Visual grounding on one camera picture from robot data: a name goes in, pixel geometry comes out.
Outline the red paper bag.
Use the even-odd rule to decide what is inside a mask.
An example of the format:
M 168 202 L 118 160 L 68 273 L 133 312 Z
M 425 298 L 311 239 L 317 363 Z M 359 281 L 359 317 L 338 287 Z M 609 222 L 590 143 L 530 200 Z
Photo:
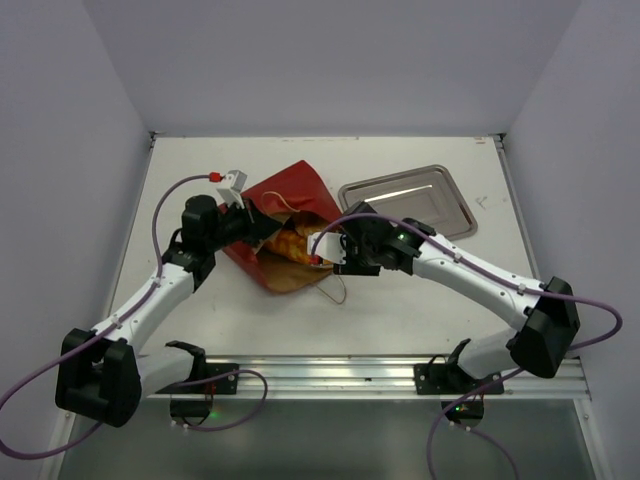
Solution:
M 341 216 L 325 182 L 300 160 L 243 192 L 258 211 L 281 224 L 255 247 L 242 241 L 223 252 L 261 287 L 287 294 L 332 274 L 332 264 L 314 264 L 307 239 Z

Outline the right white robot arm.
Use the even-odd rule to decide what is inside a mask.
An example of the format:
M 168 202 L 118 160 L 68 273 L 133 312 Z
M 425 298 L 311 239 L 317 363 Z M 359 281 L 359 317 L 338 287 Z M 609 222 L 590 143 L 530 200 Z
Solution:
M 487 386 L 489 393 L 499 394 L 496 380 L 516 368 L 543 379 L 556 375 L 580 328 L 568 282 L 512 274 L 459 249 L 415 219 L 393 224 L 364 201 L 340 220 L 343 258 L 336 274 L 401 271 L 463 295 L 506 324 L 498 333 L 462 340 L 441 363 L 416 365 L 418 393 L 463 394 Z

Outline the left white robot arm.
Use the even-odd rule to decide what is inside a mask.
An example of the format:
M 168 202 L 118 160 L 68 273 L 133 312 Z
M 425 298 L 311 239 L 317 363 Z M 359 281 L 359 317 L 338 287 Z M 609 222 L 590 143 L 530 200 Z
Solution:
M 221 208 L 211 196 L 189 198 L 157 272 L 108 318 L 89 330 L 74 329 L 63 339 L 56 405 L 121 427 L 140 401 L 155 393 L 234 393 L 237 365 L 210 366 L 201 347 L 170 341 L 156 354 L 143 356 L 140 350 L 205 282 L 218 251 L 236 242 L 256 247 L 281 226 L 250 200 Z

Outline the twisted fake bread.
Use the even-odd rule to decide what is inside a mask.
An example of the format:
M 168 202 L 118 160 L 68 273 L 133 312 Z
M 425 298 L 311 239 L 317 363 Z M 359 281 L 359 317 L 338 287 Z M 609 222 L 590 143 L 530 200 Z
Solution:
M 263 249 L 295 263 L 312 266 L 307 255 L 307 237 L 321 230 L 319 226 L 285 227 L 274 238 L 266 241 Z

